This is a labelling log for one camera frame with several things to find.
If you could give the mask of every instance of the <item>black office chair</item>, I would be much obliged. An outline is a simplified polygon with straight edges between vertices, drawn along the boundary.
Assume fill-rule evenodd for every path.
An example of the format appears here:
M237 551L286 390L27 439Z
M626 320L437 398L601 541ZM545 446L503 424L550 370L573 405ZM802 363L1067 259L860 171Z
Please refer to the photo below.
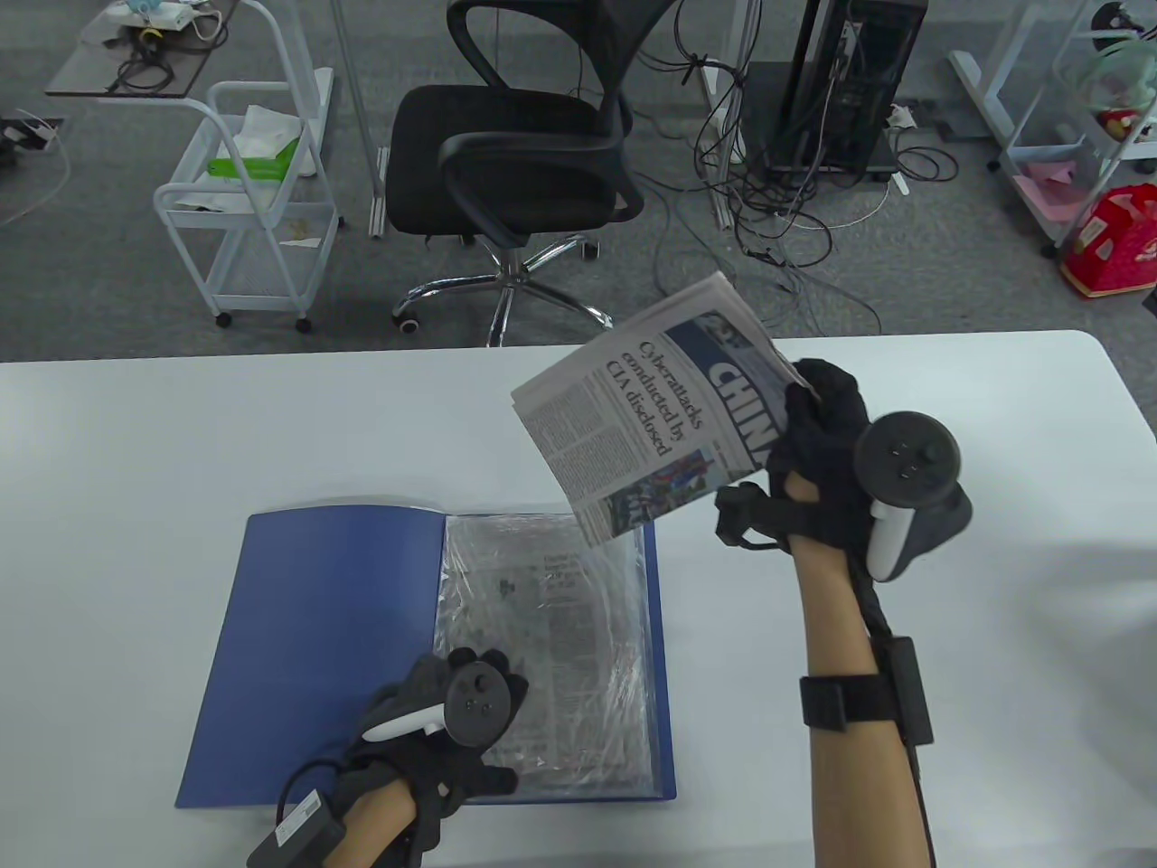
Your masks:
M634 120L620 88L663 13L675 0L450 0L447 23L485 86L429 86L406 94L393 122L385 206L395 228L412 235L484 235L499 271L435 280L395 309L405 333L418 330L411 307L442 293L500 292L487 346L502 346L519 290L590 317L611 317L540 284L547 263L578 249L598 256L582 233L632 220L643 197L631 177L624 139ZM509 9L550 22L574 39L603 86L596 109L581 98L509 87L470 36L476 7ZM536 233L570 233L529 259Z

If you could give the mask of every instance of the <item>gray carpet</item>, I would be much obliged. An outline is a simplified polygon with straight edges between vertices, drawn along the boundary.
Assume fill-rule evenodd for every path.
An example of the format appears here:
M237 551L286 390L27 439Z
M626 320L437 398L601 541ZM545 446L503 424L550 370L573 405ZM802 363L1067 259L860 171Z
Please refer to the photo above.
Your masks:
M404 347L470 346L481 343L494 300L433 301L421 309L423 330L412 338L390 324L390 307L411 286L436 277L485 271L481 248L463 249L456 240L391 233L371 242L364 236L369 182L358 145L349 101L336 109L327 139L327 165L351 228L334 249L326 282L312 312L316 332L293 330L281 314L238 314L233 329L213 325L207 309L174 255L152 211L152 192L168 179L197 119L179 110L117 108L66 103L53 105L40 88L71 51L75 34L100 3L94 0L7 0L0 12L0 111L20 105L37 113L69 117L66 142L74 177L53 203L0 229L0 359L93 359L113 356L204 355ZM775 15L769 0L759 57L786 58L796 27L796 5ZM337 64L326 6L303 3L318 64ZM383 7L389 14L383 14ZM354 23L354 49L382 142L401 96L427 82L472 82L474 75L454 49L444 27L444 6L430 0L347 0ZM722 32L713 23L714 1L691 0L684 28L695 49L713 49ZM493 19L480 15L480 39L493 51ZM943 62L950 47L982 54L992 44L994 22L953 21L926 25L902 94L959 100ZM670 25L656 31L651 50L673 56ZM1047 57L1042 37L1030 56ZM500 66L524 87L566 90L575 84L573 47L547 28L502 19ZM267 35L252 13L241 10L231 44L215 57L208 80L259 79L277 74ZM591 76L588 71L588 83ZM1023 95L1029 71L1014 78ZM692 135L701 117L701 93L636 67L628 94L636 108L658 118L664 131ZM1042 238L985 162L993 145L951 146L961 163L949 184L913 184L908 198L893 194L872 219L837 231L837 249L812 270L823 280L854 293L878 311L886 333L1081 329L1106 346L1137 403L1157 425L1157 319L1132 295L1086 302L1067 287L1055 265L1037 249ZM672 183L692 179L691 157L680 142L666 141L641 122L631 141L635 165ZM28 159L0 178L0 221L51 189L61 170L59 156ZM871 211L882 190L825 191L812 211L832 223ZM876 330L857 304L820 285L805 296L789 295L773 269L742 257L730 236L715 228L707 200L684 196L670 204L714 248L737 275L740 293L764 317L774 336L862 334ZM596 263L562 260L544 279L573 289L584 300L622 317L653 303L653 265L664 286L679 287L716 266L672 221L664 205L649 207L632 223L598 233L603 256ZM794 231L789 249L805 259L818 234ZM662 249L656 258L656 248ZM208 257L209 240L198 255ZM582 341L592 326L535 300L515 308L514 344Z

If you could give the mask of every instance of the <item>blue folder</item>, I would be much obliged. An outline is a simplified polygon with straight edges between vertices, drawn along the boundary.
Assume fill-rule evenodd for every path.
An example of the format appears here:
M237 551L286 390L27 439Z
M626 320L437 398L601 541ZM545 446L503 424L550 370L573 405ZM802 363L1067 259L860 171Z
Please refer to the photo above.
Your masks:
M370 698L433 648L447 516L338 506L255 515L178 808L273 804L289 775L339 756ZM650 603L655 800L675 799L654 529L644 530ZM290 801L324 786L305 775Z

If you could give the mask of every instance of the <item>chrome chair base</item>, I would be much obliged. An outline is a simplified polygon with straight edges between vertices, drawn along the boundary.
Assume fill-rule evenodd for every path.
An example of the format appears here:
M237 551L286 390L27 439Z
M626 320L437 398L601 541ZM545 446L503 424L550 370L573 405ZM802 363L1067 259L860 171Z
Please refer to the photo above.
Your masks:
M502 346L506 340L507 322L510 319L510 309L514 306L515 295L519 292L533 295L537 299L550 302L558 308L582 314L589 319L594 319L604 329L613 328L611 317L598 308L583 304L573 295L555 289L554 287L540 284L532 277L563 253L572 250L580 250L584 259L594 259L598 256L598 243L591 241L585 235L570 235L559 241L545 250L540 250L529 259L523 259L518 250L500 250L496 253L491 250L491 258L499 271L496 274L479 274L472 278L449 278L447 280L432 280L411 289L406 297L393 309L393 323L403 333L412 334L420 328L418 318L413 316L410 308L422 299L432 299L443 293L466 294L482 290L499 292L499 307L494 311L494 319L491 323L489 337L486 346Z

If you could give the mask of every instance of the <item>chair seat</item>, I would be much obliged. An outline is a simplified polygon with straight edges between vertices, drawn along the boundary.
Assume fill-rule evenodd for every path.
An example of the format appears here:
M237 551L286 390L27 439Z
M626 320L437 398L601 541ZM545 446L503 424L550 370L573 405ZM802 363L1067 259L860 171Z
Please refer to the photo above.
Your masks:
M406 94L393 120L385 207L390 222L412 235L473 235L439 169L442 144L460 133L589 134L594 106L536 90L429 86ZM487 162L469 178L515 233L568 233L605 226L616 192L588 172L525 162Z

